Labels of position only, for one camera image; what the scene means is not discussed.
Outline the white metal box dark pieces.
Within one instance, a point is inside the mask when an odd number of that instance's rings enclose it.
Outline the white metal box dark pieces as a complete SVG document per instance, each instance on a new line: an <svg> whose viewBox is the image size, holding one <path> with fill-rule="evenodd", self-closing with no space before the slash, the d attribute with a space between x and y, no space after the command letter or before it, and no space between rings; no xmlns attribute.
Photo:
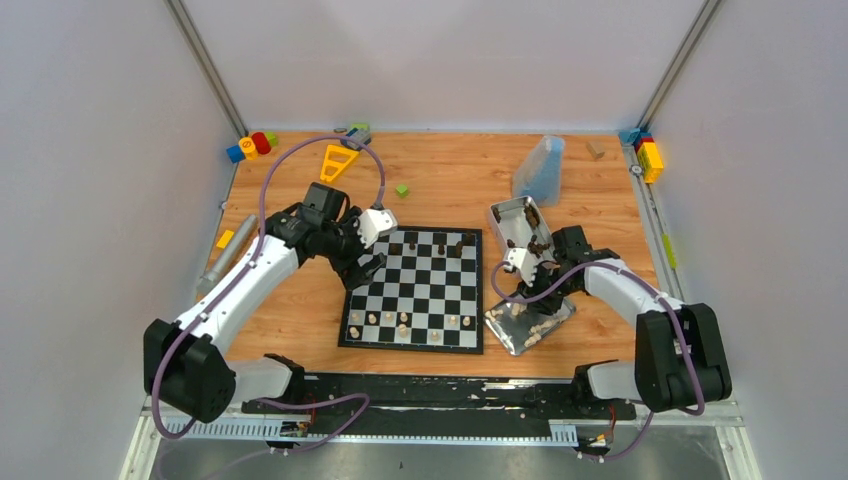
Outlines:
<svg viewBox="0 0 848 480"><path fill-rule="evenodd" d="M488 218L502 253L533 244L547 246L539 251L538 257L551 258L552 234L532 197L521 196L494 203L489 207Z"/></svg>

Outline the black white chessboard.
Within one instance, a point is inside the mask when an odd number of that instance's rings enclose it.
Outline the black white chessboard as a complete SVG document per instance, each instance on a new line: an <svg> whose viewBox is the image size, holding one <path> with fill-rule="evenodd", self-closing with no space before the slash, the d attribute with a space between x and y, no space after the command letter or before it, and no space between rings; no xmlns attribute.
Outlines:
<svg viewBox="0 0 848 480"><path fill-rule="evenodd" d="M346 294L338 346L484 352L481 229L400 226L371 252L385 254L386 265ZM401 324L407 338L397 335Z"/></svg>

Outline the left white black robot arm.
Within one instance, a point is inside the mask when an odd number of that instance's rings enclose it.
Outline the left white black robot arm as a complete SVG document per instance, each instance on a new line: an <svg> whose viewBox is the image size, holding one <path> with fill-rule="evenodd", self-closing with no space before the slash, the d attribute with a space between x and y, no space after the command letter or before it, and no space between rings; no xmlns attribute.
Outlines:
<svg viewBox="0 0 848 480"><path fill-rule="evenodd" d="M369 250L397 227L389 209L352 206L346 193L312 183L303 201L266 218L247 252L198 303L147 327L143 375L152 405L166 403L203 423L233 403L260 398L283 413L298 411L307 390L300 365L277 354L228 362L226 353L258 307L309 259L327 259L348 291L370 284L386 257Z"/></svg>

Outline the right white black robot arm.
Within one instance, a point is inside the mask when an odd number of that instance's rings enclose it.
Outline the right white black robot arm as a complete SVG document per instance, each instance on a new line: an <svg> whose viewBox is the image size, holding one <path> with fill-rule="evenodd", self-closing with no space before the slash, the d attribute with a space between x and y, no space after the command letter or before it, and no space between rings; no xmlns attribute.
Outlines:
<svg viewBox="0 0 848 480"><path fill-rule="evenodd" d="M715 311L662 292L610 249L596 249L579 226L564 227L546 244L510 245L505 269L517 273L517 293L529 308L551 313L575 293L604 302L634 330L634 359L578 366L571 403L596 417L611 400L641 403L654 412L704 411L726 400L732 379Z"/></svg>

